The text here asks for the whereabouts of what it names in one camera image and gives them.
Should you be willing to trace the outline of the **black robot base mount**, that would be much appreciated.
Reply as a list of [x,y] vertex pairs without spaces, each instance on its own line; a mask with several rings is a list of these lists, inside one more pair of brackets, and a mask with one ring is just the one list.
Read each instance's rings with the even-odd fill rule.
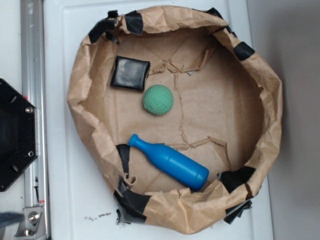
[[37,157],[36,108],[0,80],[0,191],[7,191]]

